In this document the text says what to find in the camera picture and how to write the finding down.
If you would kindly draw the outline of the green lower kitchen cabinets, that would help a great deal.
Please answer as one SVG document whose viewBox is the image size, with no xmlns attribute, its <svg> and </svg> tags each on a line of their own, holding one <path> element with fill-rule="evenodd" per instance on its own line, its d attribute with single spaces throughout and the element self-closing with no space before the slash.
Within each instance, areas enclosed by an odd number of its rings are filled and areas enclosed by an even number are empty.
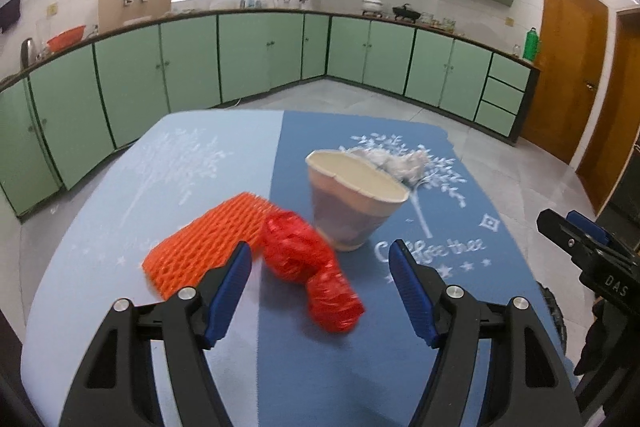
<svg viewBox="0 0 640 427">
<path fill-rule="evenodd" d="M 539 70 L 461 36 L 323 12 L 210 12 L 87 39 L 1 83 L 1 192 L 25 216 L 160 119 L 331 77 L 518 139 Z"/>
</svg>

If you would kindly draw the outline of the orange foam fruit net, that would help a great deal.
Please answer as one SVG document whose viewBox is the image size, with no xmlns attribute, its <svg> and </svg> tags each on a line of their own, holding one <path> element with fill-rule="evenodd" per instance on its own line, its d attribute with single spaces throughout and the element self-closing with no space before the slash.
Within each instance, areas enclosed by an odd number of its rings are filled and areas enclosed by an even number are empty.
<svg viewBox="0 0 640 427">
<path fill-rule="evenodd" d="M 240 242 L 257 251 L 262 225 L 276 206 L 243 192 L 209 209 L 153 247 L 142 270 L 163 299 L 196 286 L 210 269 L 222 267 Z"/>
</svg>

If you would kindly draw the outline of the red plastic bag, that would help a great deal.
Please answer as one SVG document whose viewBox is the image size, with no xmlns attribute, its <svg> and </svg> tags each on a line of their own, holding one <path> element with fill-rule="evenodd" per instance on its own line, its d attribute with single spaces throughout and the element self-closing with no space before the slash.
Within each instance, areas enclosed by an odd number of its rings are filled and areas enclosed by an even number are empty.
<svg viewBox="0 0 640 427">
<path fill-rule="evenodd" d="M 351 332 L 364 306 L 329 243 L 297 213 L 274 210 L 262 226 L 262 255 L 279 279 L 305 288 L 312 321 L 328 333 Z"/>
</svg>

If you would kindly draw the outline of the beige paper cup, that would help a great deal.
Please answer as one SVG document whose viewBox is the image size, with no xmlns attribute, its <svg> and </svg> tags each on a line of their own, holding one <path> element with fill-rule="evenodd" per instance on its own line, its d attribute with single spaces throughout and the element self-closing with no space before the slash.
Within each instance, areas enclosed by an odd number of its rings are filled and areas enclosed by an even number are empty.
<svg viewBox="0 0 640 427">
<path fill-rule="evenodd" d="M 314 227 L 337 251 L 362 246 L 409 199 L 408 187 L 354 154 L 314 150 L 305 161 Z"/>
</svg>

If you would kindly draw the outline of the small crumpled white tissue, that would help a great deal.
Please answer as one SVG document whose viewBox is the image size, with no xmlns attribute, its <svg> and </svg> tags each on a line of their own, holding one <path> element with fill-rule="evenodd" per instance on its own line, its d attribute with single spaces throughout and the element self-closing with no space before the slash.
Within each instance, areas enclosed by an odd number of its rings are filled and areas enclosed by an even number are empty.
<svg viewBox="0 0 640 427">
<path fill-rule="evenodd" d="M 369 161 L 378 170 L 390 174 L 408 187 L 416 187 L 426 179 L 430 158 L 425 150 L 409 153 L 392 153 L 384 148 L 353 147 L 347 153 Z"/>
</svg>

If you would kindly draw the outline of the blue printed tablecloth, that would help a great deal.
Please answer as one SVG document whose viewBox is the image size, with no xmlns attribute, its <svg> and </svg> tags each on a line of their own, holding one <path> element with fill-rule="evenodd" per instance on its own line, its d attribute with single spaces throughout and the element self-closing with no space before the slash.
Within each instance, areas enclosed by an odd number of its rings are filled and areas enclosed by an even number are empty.
<svg viewBox="0 0 640 427">
<path fill-rule="evenodd" d="M 142 261 L 166 237 L 243 192 L 310 219 L 306 156 L 355 146 L 434 158 L 421 186 L 340 265 L 363 302 L 355 329 L 329 334 L 300 286 L 253 265 L 229 332 L 207 362 L 238 426 L 405 426 L 436 353 L 414 332 L 388 271 L 402 239 L 416 261 L 490 303 L 526 297 L 549 334 L 544 297 L 499 213 L 430 124 L 273 110 L 161 119 L 107 170 L 66 231 L 28 314 L 22 382 L 48 426 L 118 298 L 157 302 Z"/>
</svg>

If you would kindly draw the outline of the wooden door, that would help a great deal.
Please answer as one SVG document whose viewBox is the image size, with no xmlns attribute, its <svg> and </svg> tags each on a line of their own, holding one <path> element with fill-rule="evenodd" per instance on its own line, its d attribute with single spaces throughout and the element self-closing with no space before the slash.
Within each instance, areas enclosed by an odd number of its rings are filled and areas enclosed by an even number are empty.
<svg viewBox="0 0 640 427">
<path fill-rule="evenodd" d="M 608 87 L 577 176 L 600 215 L 634 153 L 639 136 L 639 10 L 616 15 L 616 37 Z"/>
<path fill-rule="evenodd" d="M 522 137 L 568 164 L 600 83 L 608 7 L 600 0 L 544 0 L 536 89 Z"/>
</svg>

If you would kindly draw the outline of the green thermos bottle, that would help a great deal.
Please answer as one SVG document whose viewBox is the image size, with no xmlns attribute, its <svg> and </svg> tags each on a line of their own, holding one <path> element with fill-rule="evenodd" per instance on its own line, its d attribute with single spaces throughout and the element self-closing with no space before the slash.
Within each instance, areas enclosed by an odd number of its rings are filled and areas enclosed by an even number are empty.
<svg viewBox="0 0 640 427">
<path fill-rule="evenodd" d="M 536 60 L 536 57 L 539 51 L 539 43 L 540 43 L 540 39 L 539 39 L 537 29 L 535 27 L 530 28 L 529 31 L 527 31 L 525 42 L 524 42 L 524 48 L 523 48 L 523 54 L 522 54 L 522 57 L 524 58 L 524 60 L 529 62 L 533 62 Z"/>
</svg>

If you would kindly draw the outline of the black wok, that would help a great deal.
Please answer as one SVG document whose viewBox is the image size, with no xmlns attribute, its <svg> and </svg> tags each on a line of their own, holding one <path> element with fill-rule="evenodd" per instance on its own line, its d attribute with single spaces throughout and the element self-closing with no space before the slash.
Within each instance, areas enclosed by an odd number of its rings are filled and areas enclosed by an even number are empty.
<svg viewBox="0 0 640 427">
<path fill-rule="evenodd" d="M 393 6 L 392 11 L 394 20 L 402 20 L 403 22 L 415 24 L 420 20 L 422 14 L 414 10 L 410 5 L 403 4 L 401 6 Z"/>
</svg>

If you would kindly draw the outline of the white cooking pot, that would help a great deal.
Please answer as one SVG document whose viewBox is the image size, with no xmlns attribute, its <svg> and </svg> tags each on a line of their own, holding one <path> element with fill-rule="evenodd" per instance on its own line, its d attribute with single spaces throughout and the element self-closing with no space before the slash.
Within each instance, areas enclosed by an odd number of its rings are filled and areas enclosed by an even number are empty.
<svg viewBox="0 0 640 427">
<path fill-rule="evenodd" d="M 381 16 L 384 4 L 381 0 L 362 0 L 361 9 L 363 15 Z"/>
</svg>

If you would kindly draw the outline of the red plastic basin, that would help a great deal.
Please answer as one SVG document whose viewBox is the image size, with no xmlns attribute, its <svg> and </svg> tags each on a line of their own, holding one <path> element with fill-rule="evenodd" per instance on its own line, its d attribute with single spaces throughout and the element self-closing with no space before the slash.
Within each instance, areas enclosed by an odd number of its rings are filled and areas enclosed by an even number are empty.
<svg viewBox="0 0 640 427">
<path fill-rule="evenodd" d="M 49 48 L 51 53 L 61 52 L 70 46 L 76 46 L 77 43 L 80 43 L 85 35 L 86 26 L 80 25 L 66 31 L 61 32 L 60 34 L 52 37 L 47 41 L 47 47 Z"/>
</svg>

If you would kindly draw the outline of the steel kettle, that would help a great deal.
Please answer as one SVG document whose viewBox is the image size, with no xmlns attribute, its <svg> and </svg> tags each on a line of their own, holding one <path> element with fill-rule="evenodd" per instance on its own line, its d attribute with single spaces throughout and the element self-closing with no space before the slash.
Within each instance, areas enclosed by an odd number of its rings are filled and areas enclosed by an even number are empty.
<svg viewBox="0 0 640 427">
<path fill-rule="evenodd" d="M 38 50 L 33 38 L 26 38 L 21 44 L 21 69 L 29 69 L 38 60 Z"/>
</svg>

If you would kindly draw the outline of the dark hanging towel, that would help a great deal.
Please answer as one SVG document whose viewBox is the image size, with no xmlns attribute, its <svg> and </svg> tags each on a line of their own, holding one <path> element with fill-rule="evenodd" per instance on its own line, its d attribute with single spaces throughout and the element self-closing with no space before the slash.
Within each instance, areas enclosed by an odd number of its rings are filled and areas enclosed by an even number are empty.
<svg viewBox="0 0 640 427">
<path fill-rule="evenodd" d="M 21 0 L 10 0 L 0 8 L 0 30 L 5 34 L 21 18 Z"/>
</svg>

